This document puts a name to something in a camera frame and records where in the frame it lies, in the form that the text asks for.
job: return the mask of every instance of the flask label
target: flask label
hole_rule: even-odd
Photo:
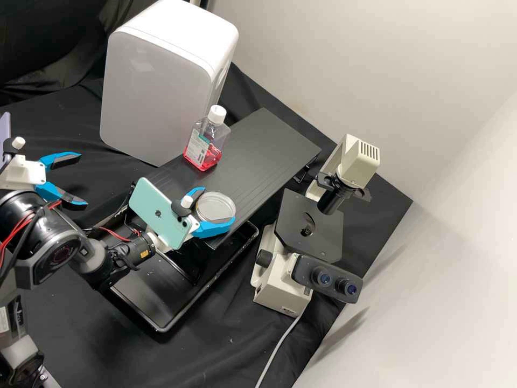
[[[202,165],[209,145],[210,141],[194,129],[190,136],[190,140],[188,141],[186,155],[193,162]]]

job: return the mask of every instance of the white corner wall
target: white corner wall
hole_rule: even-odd
[[[517,89],[515,1],[211,0],[235,63],[413,199]]]
[[[416,201],[295,388],[514,387],[517,3],[211,4],[246,74]]]
[[[295,388],[515,387],[517,95],[413,204]]]

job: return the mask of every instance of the inverted microscope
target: inverted microscope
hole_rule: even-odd
[[[297,317],[317,291],[356,303],[362,279],[338,266],[342,259],[345,200],[369,202],[367,183],[380,151],[345,135],[309,185],[305,196],[284,189],[277,220],[264,227],[251,275],[253,301]]]

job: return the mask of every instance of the microscope base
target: microscope base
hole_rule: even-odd
[[[312,289],[302,286],[291,278],[298,259],[290,253],[275,235],[275,224],[264,227],[258,250],[273,254],[267,268],[255,264],[250,284],[255,287],[253,301],[279,313],[297,317],[312,298]]]

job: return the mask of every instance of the black tray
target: black tray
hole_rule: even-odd
[[[156,331],[167,332],[258,236],[242,224],[215,251],[202,241],[187,241],[179,251],[157,253],[131,271],[111,291]]]

